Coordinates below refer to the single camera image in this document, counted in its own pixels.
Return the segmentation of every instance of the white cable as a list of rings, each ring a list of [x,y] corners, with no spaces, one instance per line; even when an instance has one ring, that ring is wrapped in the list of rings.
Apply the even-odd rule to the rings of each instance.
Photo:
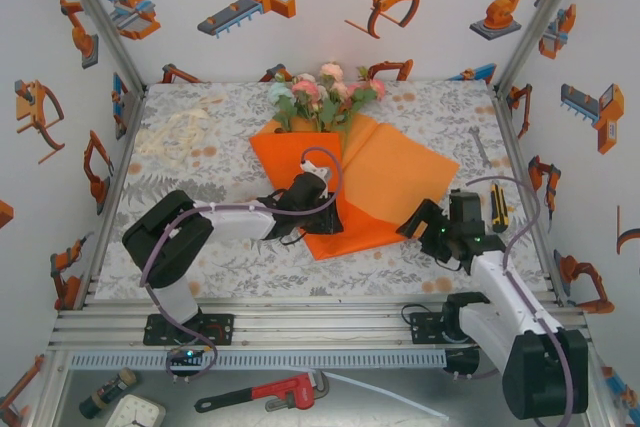
[[[293,370],[295,372],[307,372],[307,373],[315,372],[314,369],[302,369],[299,367],[277,367],[277,370]],[[331,372],[326,372],[324,370],[322,371],[322,373],[330,379],[339,380],[341,382],[346,382],[347,384],[351,384],[357,387],[361,387],[363,389],[371,390],[372,392],[377,392],[378,394],[386,395],[387,397],[391,397],[392,399],[403,402],[407,405],[410,405],[411,407],[415,407],[416,409],[426,412],[429,415],[433,415],[434,417],[438,417],[445,421],[449,420],[448,415],[443,414],[442,412],[438,412],[437,410],[430,409],[426,405],[422,405],[417,402],[414,402],[413,400],[409,400],[406,397],[396,394],[395,392],[391,392],[390,390],[385,390],[381,387],[376,387],[375,385],[367,384],[365,382],[360,382],[359,380],[351,379],[349,377],[344,377],[338,374],[333,374]]]

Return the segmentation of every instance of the black mounting bracket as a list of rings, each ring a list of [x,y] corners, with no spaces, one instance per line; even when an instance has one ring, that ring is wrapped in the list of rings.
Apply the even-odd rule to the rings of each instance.
[[[446,334],[446,325],[442,312],[412,312],[409,314],[411,322],[411,340],[414,345],[456,345],[473,344],[471,337],[462,341],[455,341]]]
[[[231,345],[233,339],[233,321],[231,314],[197,314],[184,324],[190,330],[198,332],[211,339],[215,345]],[[188,344],[193,337],[177,329],[161,314],[151,314],[147,317],[142,343],[148,346],[172,346]],[[205,345],[196,340],[191,345]]]

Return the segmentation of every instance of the white clock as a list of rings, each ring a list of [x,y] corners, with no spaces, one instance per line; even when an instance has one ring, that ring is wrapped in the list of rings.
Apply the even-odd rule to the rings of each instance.
[[[165,413],[161,405],[135,395],[126,395],[118,402],[107,427],[158,427]]]

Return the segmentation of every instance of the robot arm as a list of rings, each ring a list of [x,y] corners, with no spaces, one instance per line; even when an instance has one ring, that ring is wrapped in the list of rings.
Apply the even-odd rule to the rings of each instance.
[[[147,278],[160,307],[173,319],[185,324],[198,314],[186,279],[186,272],[209,237],[216,241],[233,239],[271,240],[289,235],[302,228],[312,234],[333,234],[343,230],[335,203],[311,215],[271,213],[301,212],[327,203],[331,171],[301,164],[291,187],[257,200],[231,205],[194,201],[183,191],[165,196],[136,222],[122,238],[122,243],[134,263],[144,270],[163,232],[183,212],[202,208],[177,225],[159,251]]]
[[[505,246],[486,235],[480,198],[452,191],[449,218],[425,200],[398,232],[409,238],[421,222],[422,251],[438,261],[451,257],[471,276],[480,292],[451,294],[442,309],[443,338],[451,343],[473,339],[502,374],[505,400],[518,419],[560,415],[566,389],[559,342],[567,358],[573,391],[573,413],[588,403],[588,348],[582,334],[566,331],[537,301],[512,264],[503,268]]]

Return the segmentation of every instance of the red pipe wrench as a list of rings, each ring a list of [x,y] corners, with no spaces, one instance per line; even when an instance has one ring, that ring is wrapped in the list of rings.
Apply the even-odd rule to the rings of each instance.
[[[205,397],[198,400],[194,407],[196,412],[202,414],[222,407],[275,396],[277,399],[267,402],[265,406],[267,412],[285,407],[306,410],[313,407],[315,399],[320,399],[328,393],[329,382],[322,372],[318,372],[297,375],[271,384],[249,387],[213,397]]]

